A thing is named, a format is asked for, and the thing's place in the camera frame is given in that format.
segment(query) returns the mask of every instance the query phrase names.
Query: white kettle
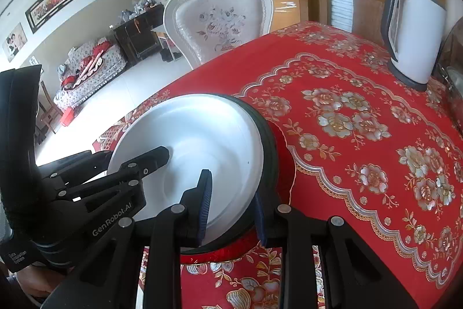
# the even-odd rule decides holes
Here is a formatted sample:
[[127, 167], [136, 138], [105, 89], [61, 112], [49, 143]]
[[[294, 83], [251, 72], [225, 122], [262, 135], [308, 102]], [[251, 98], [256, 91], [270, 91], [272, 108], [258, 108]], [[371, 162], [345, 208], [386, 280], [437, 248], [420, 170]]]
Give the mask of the white kettle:
[[386, 0], [381, 35], [391, 54], [388, 67], [404, 84], [426, 91], [444, 32], [439, 0]]

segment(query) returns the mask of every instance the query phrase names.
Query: white floor tile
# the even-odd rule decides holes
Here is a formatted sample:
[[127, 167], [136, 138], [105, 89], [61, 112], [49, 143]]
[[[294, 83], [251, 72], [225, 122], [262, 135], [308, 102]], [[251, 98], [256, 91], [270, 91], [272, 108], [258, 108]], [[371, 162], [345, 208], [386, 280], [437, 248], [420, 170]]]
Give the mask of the white floor tile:
[[156, 53], [123, 72], [82, 105], [82, 110], [68, 127], [48, 132], [36, 148], [36, 163], [43, 165], [87, 149], [92, 143], [149, 96], [190, 71], [184, 58], [163, 62]]

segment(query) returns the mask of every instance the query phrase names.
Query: floral sofa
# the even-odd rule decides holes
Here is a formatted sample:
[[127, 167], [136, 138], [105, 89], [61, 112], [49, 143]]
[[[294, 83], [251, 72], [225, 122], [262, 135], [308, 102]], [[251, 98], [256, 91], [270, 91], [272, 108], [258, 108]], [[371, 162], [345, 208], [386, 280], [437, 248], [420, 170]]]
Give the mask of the floral sofa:
[[[67, 70], [63, 79], [70, 75], [74, 75], [80, 66], [80, 62], [85, 57], [92, 55], [93, 48], [104, 41], [106, 41], [105, 37], [99, 40], [88, 41], [73, 53], [69, 54], [69, 58], [64, 62]], [[82, 104], [106, 83], [110, 82], [127, 64], [121, 53], [120, 46], [116, 43], [101, 55], [99, 59], [101, 61], [99, 61], [94, 72], [88, 77], [86, 76], [77, 87], [70, 90], [61, 89], [56, 93], [53, 102], [58, 105], [62, 111], [65, 111], [68, 107], [76, 108], [78, 105]]]

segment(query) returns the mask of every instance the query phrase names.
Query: picture frame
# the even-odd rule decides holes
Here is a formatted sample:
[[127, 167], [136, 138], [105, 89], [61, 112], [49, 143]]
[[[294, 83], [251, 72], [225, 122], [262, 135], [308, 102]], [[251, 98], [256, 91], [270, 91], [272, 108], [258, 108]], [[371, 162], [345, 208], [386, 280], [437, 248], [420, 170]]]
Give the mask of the picture frame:
[[37, 0], [26, 11], [26, 18], [32, 33], [44, 25], [56, 12], [73, 0]]
[[8, 33], [8, 36], [2, 43], [3, 52], [8, 62], [11, 62], [15, 58], [16, 54], [18, 54], [26, 42], [27, 37], [24, 33], [23, 26], [21, 23], [18, 23], [18, 25]]

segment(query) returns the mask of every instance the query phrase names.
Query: red tablecloth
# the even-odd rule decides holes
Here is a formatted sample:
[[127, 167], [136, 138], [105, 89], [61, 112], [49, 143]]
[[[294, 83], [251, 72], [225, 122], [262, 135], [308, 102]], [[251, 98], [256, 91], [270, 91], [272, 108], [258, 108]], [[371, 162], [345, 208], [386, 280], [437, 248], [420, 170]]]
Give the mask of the red tablecloth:
[[[291, 205], [319, 219], [342, 216], [420, 308], [430, 308], [462, 262], [463, 142], [447, 117], [444, 87], [431, 80], [427, 92], [409, 89], [387, 60], [384, 49], [341, 30], [291, 26], [165, 87], [95, 147], [113, 149], [137, 117], [165, 99], [234, 94], [284, 135], [279, 154], [289, 151], [297, 169]], [[184, 307], [276, 308], [280, 252], [256, 246], [233, 262], [183, 266]]]

